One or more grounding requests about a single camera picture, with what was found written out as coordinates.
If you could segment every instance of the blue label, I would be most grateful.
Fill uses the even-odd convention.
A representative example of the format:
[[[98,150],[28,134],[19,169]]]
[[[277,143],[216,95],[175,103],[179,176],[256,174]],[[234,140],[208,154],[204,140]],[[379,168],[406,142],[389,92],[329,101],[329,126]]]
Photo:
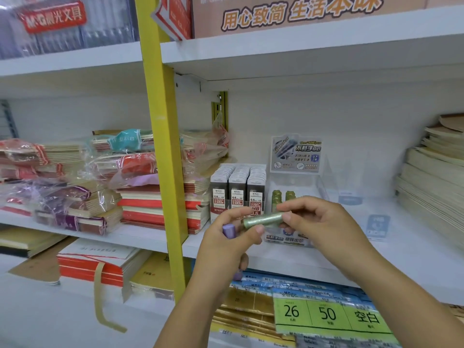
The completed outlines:
[[[107,141],[113,151],[120,152],[137,151],[142,145],[140,129],[127,129]]]
[[[368,227],[366,234],[375,238],[385,238],[390,225],[390,216],[388,215],[370,215],[368,218]]]
[[[338,203],[342,205],[361,205],[363,203],[362,197],[353,197],[351,195],[340,195],[338,197]]]

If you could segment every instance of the white label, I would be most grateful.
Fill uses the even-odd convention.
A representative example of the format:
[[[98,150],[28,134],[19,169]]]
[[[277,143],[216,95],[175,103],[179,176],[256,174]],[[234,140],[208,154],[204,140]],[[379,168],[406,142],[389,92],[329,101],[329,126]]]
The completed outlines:
[[[232,209],[235,207],[243,206],[243,201],[244,201],[243,190],[232,189],[231,199],[232,199]]]
[[[212,205],[219,209],[225,209],[225,190],[213,189],[212,190]]]
[[[263,210],[263,193],[250,192],[250,206],[255,210],[253,215],[261,215]]]

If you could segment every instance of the green label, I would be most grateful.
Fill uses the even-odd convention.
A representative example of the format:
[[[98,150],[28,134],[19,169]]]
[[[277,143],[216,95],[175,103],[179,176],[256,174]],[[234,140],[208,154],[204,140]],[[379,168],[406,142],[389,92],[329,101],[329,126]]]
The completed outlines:
[[[324,301],[274,298],[274,313],[277,333],[398,342],[375,310],[359,310]]]

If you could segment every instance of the purple lead case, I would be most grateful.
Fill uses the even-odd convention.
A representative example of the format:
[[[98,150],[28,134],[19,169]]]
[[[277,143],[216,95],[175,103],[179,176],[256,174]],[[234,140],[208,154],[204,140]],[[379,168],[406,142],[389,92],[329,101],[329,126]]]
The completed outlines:
[[[235,226],[233,224],[227,224],[222,227],[222,233],[228,238],[228,239],[234,239],[236,237],[235,234]],[[233,280],[234,281],[240,281],[243,277],[242,271],[238,270],[234,275],[233,275]]]

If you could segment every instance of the yellow metal upright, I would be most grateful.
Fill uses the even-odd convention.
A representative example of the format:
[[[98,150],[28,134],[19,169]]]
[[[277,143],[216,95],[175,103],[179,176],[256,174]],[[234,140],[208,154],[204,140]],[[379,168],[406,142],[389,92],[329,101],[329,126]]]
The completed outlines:
[[[153,129],[159,187],[163,201],[167,248],[174,296],[178,301],[186,287],[182,243],[188,236],[181,147],[175,103],[174,71],[161,61],[161,42],[169,37],[150,17],[157,0],[136,0],[143,69]]]

